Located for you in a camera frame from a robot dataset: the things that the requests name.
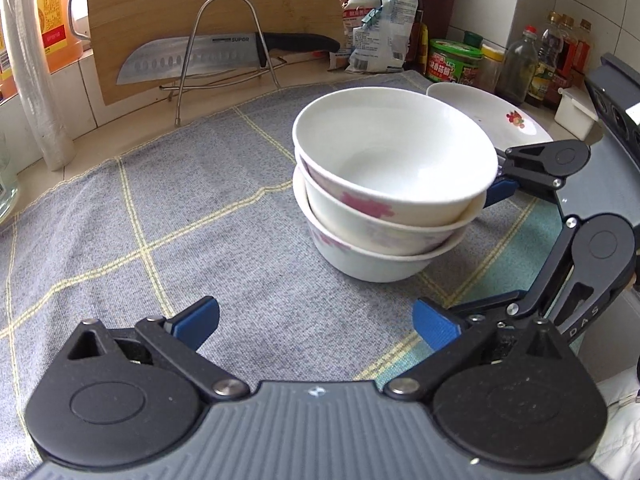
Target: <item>metal wire stand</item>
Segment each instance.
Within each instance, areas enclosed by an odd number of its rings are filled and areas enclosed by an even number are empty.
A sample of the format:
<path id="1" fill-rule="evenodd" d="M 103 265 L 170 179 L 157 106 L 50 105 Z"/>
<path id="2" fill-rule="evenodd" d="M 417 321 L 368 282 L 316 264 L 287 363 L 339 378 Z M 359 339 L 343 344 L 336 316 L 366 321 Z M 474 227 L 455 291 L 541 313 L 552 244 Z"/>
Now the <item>metal wire stand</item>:
<path id="1" fill-rule="evenodd" d="M 191 35 L 189 37 L 189 42 L 187 43 L 187 51 L 184 55 L 184 64 L 182 66 L 182 74 L 180 75 L 180 85 L 179 86 L 161 86 L 160 89 L 161 90 L 167 90 L 170 92 L 169 94 L 169 101 L 172 99 L 174 92 L 177 91 L 178 92 L 178 101 L 177 101 L 177 105 L 176 105 L 176 110 L 175 110 L 175 126 L 180 126 L 180 106 L 182 105 L 182 94 L 184 93 L 185 90 L 204 90 L 204 89 L 212 89 L 212 88 L 222 88 L 225 86 L 231 86 L 231 85 L 235 85 L 238 83 L 243 83 L 245 81 L 249 81 L 250 79 L 254 79 L 256 77 L 260 77 L 263 74 L 266 74 L 267 72 L 271 73 L 271 78 L 273 79 L 273 83 L 274 85 L 276 85 L 276 88 L 279 90 L 280 88 L 282 88 L 280 86 L 280 83 L 278 82 L 278 78 L 276 76 L 275 70 L 277 68 L 280 68 L 284 65 L 286 65 L 286 61 L 284 61 L 282 58 L 278 58 L 278 60 L 280 61 L 280 63 L 278 65 L 276 65 L 275 67 L 273 66 L 273 63 L 271 62 L 271 57 L 269 56 L 269 50 L 267 49 L 267 42 L 264 40 L 264 34 L 262 33 L 262 28 L 260 27 L 260 21 L 258 20 L 258 14 L 255 12 L 255 7 L 253 6 L 253 4 L 249 1 L 249 0 L 242 0 L 244 1 L 244 3 L 246 3 L 249 8 L 251 9 L 251 13 L 254 16 L 254 22 L 255 22 L 255 27 L 258 31 L 258 35 L 260 36 L 260 42 L 262 43 L 262 47 L 264 49 L 264 52 L 266 54 L 266 58 L 267 58 L 267 67 L 257 70 L 254 74 L 251 74 L 248 77 L 245 77 L 244 79 L 240 79 L 238 81 L 228 81 L 229 79 L 233 79 L 237 76 L 229 76 L 226 77 L 224 79 L 221 79 L 219 81 L 214 81 L 212 83 L 208 83 L 208 84 L 204 84 L 204 85 L 192 85 L 192 86 L 186 86 L 185 85 L 185 81 L 187 79 L 187 70 L 189 68 L 189 61 L 191 60 L 191 51 L 193 49 L 193 41 L 195 40 L 196 37 L 196 33 L 198 31 L 198 25 L 200 24 L 200 19 L 202 17 L 202 13 L 204 12 L 204 10 L 209 7 L 210 4 L 212 4 L 214 1 L 216 0 L 207 0 L 202 7 L 200 7 L 200 10 L 198 11 L 198 15 L 196 17 L 196 21 L 193 24 L 193 30 L 191 31 Z M 198 76 L 190 76 L 190 78 L 204 78 L 204 77 L 208 77 L 211 76 L 213 74 L 208 74 L 208 75 L 198 75 Z"/>

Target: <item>bowl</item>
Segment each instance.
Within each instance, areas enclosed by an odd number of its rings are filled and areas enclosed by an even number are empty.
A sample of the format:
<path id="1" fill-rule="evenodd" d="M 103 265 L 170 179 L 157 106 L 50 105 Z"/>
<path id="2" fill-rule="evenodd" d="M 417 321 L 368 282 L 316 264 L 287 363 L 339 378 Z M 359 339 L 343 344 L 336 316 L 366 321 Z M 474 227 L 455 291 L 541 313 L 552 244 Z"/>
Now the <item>bowl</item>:
<path id="1" fill-rule="evenodd" d="M 460 228 L 436 250 L 417 256 L 388 256 L 365 251 L 329 232 L 314 216 L 306 195 L 305 178 L 298 167 L 293 173 L 293 193 L 319 253 L 340 272 L 364 282 L 390 283 L 411 277 L 425 269 L 434 258 L 452 250 L 465 237 L 466 227 Z"/>
<path id="2" fill-rule="evenodd" d="M 498 169 L 491 141 L 473 120 L 396 88 L 350 88 L 316 99 L 297 116 L 293 142 L 330 195 L 402 225 L 455 222 Z"/>
<path id="3" fill-rule="evenodd" d="M 427 88 L 427 95 L 474 120 L 491 139 L 500 156 L 513 146 L 553 140 L 542 126 L 517 106 L 479 88 L 436 83 Z"/>
<path id="4" fill-rule="evenodd" d="M 458 221 L 443 227 L 411 227 L 393 224 L 357 211 L 328 194 L 311 178 L 296 152 L 298 169 L 305 179 L 306 195 L 314 216 L 327 230 L 356 247 L 390 256 L 424 254 L 441 245 L 457 229 L 468 225 L 482 211 L 486 193 L 473 199 Z"/>

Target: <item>knife handle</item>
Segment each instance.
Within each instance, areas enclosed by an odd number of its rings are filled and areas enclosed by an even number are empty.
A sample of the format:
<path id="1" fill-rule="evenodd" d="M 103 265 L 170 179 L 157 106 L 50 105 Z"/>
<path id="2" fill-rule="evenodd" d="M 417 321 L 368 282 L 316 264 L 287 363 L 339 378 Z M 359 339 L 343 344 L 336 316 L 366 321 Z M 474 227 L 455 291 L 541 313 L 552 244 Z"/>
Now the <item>knife handle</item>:
<path id="1" fill-rule="evenodd" d="M 285 50 L 286 52 L 313 52 L 315 50 L 326 50 L 328 52 L 338 52 L 340 43 L 321 34 L 306 33 L 286 33 L 286 32 L 265 32 L 264 41 L 267 50 Z M 262 47 L 260 34 L 255 33 L 255 43 L 258 47 L 258 59 L 260 66 L 267 66 L 267 54 Z"/>

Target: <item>white cloth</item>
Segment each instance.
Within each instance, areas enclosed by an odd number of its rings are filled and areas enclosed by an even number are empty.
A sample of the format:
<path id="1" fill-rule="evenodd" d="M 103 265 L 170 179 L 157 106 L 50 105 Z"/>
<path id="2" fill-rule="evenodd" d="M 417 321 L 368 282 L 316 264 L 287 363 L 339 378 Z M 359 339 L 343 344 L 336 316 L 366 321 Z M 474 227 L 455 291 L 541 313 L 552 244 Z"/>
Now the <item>white cloth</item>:
<path id="1" fill-rule="evenodd" d="M 608 406 L 607 429 L 592 459 L 613 480 L 640 479 L 640 400 L 636 367 L 602 381 L 598 389 Z"/>

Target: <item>orange bottle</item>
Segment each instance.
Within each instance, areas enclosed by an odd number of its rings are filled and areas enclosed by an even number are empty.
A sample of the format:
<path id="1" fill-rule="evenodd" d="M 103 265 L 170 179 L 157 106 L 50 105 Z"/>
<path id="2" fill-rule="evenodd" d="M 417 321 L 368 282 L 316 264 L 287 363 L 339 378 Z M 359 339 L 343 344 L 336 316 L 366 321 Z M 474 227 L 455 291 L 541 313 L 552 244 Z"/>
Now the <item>orange bottle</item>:
<path id="1" fill-rule="evenodd" d="M 69 0 L 38 0 L 42 43 L 50 72 L 60 70 L 82 56 L 82 43 L 69 28 L 68 3 Z"/>
<path id="2" fill-rule="evenodd" d="M 9 55 L 6 52 L 4 36 L 2 35 L 2 23 L 0 23 L 0 91 L 3 99 L 8 99 L 18 93 L 11 71 L 11 64 L 9 63 Z"/>

